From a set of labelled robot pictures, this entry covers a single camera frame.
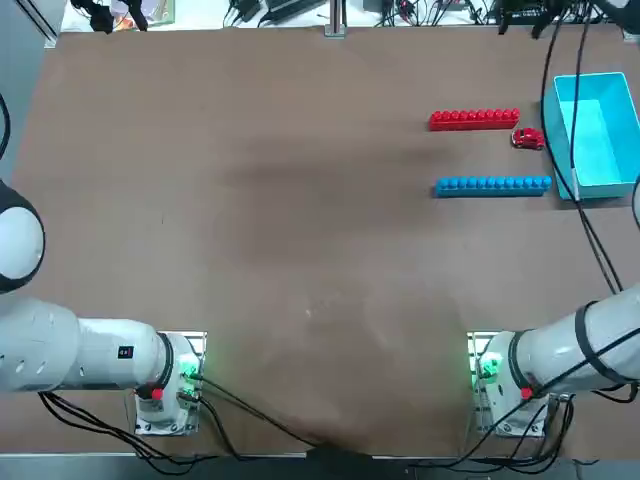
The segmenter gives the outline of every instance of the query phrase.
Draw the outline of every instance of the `blue building block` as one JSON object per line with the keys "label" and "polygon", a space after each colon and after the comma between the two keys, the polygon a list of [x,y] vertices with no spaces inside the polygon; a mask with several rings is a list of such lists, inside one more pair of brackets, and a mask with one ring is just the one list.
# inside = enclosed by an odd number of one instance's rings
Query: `blue building block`
{"label": "blue building block", "polygon": [[541,197],[551,188],[551,177],[444,177],[436,197]]}

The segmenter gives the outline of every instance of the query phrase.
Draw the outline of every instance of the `toy car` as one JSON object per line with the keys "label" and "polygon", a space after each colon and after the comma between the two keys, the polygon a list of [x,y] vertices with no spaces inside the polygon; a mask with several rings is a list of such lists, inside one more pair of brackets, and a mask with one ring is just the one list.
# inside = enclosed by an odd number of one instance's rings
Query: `toy car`
{"label": "toy car", "polygon": [[535,128],[518,128],[511,133],[511,143],[516,148],[542,150],[544,136],[540,130]]}

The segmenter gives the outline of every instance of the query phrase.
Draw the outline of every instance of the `table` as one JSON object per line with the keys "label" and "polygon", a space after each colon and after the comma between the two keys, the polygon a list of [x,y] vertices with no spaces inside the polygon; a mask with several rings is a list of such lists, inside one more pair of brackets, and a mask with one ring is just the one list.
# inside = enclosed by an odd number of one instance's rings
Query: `table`
{"label": "table", "polygon": [[[563,28],[553,74],[575,68],[579,34]],[[536,125],[546,47],[527,28],[65,35],[14,176],[48,233],[27,293],[208,331],[207,375],[301,434],[457,455],[465,332],[544,325],[607,295],[555,194],[429,196],[444,175],[550,173],[507,131],[425,130],[446,108],[517,107]],[[624,71],[637,101],[638,51],[615,28],[590,31],[583,69]],[[638,281],[629,209],[588,210],[624,284]],[[65,395],[126,426],[121,392]],[[35,395],[1,402],[5,452],[124,448],[58,424]],[[303,450],[220,408],[243,452]],[[637,458],[635,410],[580,396],[565,454]],[[210,432],[161,445],[219,451]]]}

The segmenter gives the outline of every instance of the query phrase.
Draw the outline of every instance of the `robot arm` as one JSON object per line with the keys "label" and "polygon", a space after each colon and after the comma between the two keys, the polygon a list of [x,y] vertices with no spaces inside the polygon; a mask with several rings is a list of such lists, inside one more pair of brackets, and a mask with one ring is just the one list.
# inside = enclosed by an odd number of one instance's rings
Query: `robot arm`
{"label": "robot arm", "polygon": [[200,360],[182,335],[133,320],[77,318],[15,293],[0,296],[0,392],[125,390],[136,393],[137,433],[195,431],[181,400]]}
{"label": "robot arm", "polygon": [[[549,394],[599,390],[640,379],[640,336],[631,337],[601,356],[601,350],[640,327],[640,284],[601,302],[585,305],[561,320],[535,330],[501,332],[491,339],[478,361],[479,382],[486,392],[492,423],[533,392],[572,367],[585,362],[562,381],[505,419],[501,435],[522,435]],[[537,432],[542,431],[544,415]]]}

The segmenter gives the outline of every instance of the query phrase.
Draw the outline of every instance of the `blue box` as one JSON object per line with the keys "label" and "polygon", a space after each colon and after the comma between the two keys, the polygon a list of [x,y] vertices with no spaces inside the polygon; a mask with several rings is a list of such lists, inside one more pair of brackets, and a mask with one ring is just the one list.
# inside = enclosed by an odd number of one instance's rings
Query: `blue box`
{"label": "blue box", "polygon": [[[549,148],[572,188],[569,151],[575,75],[553,79],[544,98]],[[580,75],[574,160],[581,198],[623,197],[640,174],[640,124],[623,73]],[[558,192],[569,194],[558,178]]]}

